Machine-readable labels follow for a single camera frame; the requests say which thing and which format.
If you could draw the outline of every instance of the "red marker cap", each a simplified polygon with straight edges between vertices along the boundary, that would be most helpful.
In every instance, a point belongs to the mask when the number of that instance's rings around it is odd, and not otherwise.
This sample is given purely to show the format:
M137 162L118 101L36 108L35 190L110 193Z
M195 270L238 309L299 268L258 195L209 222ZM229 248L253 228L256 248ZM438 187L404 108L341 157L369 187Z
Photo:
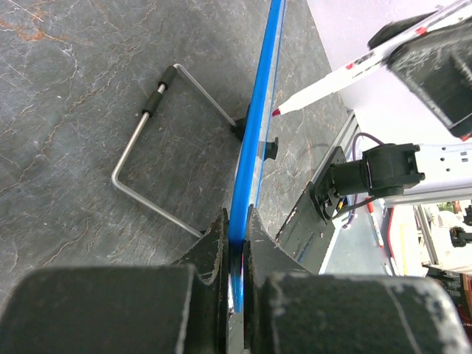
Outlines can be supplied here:
M425 33L428 32L428 29L426 27L418 27L415 32L418 34L418 35L424 35Z
M372 204L372 202L369 202L369 203L367 204L367 209L369 210L369 212L374 212L374 204Z

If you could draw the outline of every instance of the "white wall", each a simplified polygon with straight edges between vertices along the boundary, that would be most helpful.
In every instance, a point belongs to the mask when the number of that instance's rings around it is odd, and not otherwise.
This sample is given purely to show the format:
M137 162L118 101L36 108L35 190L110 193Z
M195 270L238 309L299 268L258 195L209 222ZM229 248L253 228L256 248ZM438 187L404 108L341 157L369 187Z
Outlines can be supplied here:
M308 0L332 69L368 51L367 42L384 25L436 10L452 0ZM361 130L384 142L460 142L391 73L381 69L345 88Z

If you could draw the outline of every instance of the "gray marble surface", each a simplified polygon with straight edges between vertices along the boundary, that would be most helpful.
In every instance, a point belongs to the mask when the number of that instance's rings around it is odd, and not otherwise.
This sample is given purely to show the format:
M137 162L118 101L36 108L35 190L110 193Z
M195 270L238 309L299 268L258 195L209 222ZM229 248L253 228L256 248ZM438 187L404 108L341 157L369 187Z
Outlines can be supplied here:
M158 265L192 235L116 190L111 171L165 68L186 66L235 119L251 99L269 1L2 0L0 308L43 266ZM289 0L276 103L327 74L305 0ZM260 214L275 235L346 120L338 95L273 119ZM121 179L196 229L229 206L240 144L176 79Z

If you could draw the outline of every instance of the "metal bracket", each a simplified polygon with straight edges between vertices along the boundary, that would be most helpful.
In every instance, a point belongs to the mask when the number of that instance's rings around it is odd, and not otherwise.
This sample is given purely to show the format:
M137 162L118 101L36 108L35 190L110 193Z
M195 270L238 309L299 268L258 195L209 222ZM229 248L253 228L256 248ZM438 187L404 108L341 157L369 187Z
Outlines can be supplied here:
M233 127L236 126L235 121L221 108L220 105L216 103L216 101L209 95L209 93L198 83L198 81L181 65L181 64L174 64L173 68L177 69L181 74L183 74L205 97L206 99L221 113L221 115L231 124ZM164 91L167 89L167 87L170 85L170 83L160 83L159 87L157 89L157 92L159 94L163 94ZM169 212L166 212L159 206L155 205L152 201L146 199L144 196L140 195L138 192L135 190L132 190L130 187L124 185L119 179L119 173L121 172L123 166L126 163L126 160L128 159L131 150L133 150L133 146L136 143L139 135L142 132L142 129L144 128L146 122L148 121L150 117L149 112L143 112L143 115L141 117L141 120L139 121L136 129L133 132L133 135L131 135L131 138L126 145L125 150L123 151L123 154L119 158L119 161L116 165L116 167L113 170L113 173L111 174L111 181L113 182L113 185L121 190L122 192L126 193L132 199L138 201L141 204L144 204L148 208L152 209L153 211L157 212L158 214L164 216L166 219L169 221L172 221L175 225L180 226L182 229L185 231L191 233L192 235L196 236L197 238L201 238L202 234L197 230L191 227L190 225L186 224L182 220L176 218L174 215L170 214Z

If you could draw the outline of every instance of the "purple wire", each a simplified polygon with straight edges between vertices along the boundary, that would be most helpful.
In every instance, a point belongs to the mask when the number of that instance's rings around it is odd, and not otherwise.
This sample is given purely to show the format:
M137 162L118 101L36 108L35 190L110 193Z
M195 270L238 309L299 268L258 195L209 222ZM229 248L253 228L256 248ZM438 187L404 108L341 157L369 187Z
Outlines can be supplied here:
M369 134L369 133L357 133L355 136L354 136L354 140L353 140L353 161L355 161L357 159L357 154L355 153L356 149L357 149L357 141L358 139L361 137L361 136L365 136L366 138L369 138L371 140L373 140L374 142L376 142L377 144L379 145L383 145L384 143L376 138L375 136L373 136L372 134ZM356 194L354 195L354 202L353 202L353 205L356 205L358 203L358 200L359 200L359 194ZM356 212L355 212L355 209L349 214L349 218L347 219L347 223L345 225L343 225L343 229L349 229L350 226L352 225L354 219L355 219L355 216L356 216Z

